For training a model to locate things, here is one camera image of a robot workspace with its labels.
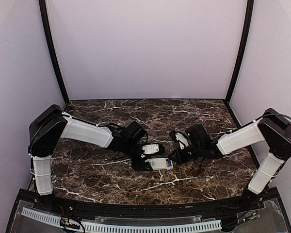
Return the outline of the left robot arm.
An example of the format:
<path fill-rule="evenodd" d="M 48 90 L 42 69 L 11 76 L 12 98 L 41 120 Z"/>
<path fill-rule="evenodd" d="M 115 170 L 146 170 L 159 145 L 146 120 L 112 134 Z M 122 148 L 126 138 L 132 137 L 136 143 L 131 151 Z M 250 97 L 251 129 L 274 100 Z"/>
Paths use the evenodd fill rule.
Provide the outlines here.
<path fill-rule="evenodd" d="M 58 200 L 51 195 L 51 158 L 60 139 L 119 152 L 131 159 L 133 169 L 151 171 L 152 166 L 147 160 L 160 147 L 157 144 L 141 143 L 143 137 L 148 137 L 148 133 L 137 122 L 126 127 L 115 123 L 99 125 L 72 116 L 56 104 L 51 105 L 29 125 L 28 154 L 31 157 L 36 191 L 41 195 L 40 204 L 49 212 L 59 207 Z"/>

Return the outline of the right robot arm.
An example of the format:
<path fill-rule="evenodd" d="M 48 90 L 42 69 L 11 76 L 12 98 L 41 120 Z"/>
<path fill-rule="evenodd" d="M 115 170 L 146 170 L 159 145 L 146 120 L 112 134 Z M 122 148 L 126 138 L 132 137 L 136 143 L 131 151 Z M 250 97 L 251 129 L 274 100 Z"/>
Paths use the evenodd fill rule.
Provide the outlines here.
<path fill-rule="evenodd" d="M 177 165 L 200 157 L 219 159 L 257 143 L 267 144 L 268 154 L 248 183 L 248 192 L 238 199 L 238 207 L 243 211 L 256 204 L 256 195 L 263 192 L 291 158 L 291 117 L 272 108 L 267 109 L 255 120 L 216 138 L 210 137 L 201 124 L 189 127 L 185 133 L 171 131 L 170 136 L 179 144 L 169 155 L 169 159 Z"/>

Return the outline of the white remote control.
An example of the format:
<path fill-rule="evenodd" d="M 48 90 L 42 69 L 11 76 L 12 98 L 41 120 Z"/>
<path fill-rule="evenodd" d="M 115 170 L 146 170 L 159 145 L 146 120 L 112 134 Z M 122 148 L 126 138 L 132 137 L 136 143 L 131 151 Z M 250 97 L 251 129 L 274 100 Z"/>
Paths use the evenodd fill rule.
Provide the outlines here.
<path fill-rule="evenodd" d="M 166 164 L 166 159 L 168 158 L 151 158 L 147 159 L 146 162 L 149 162 L 153 170 L 166 170 L 173 169 L 173 161 L 171 166 Z"/>

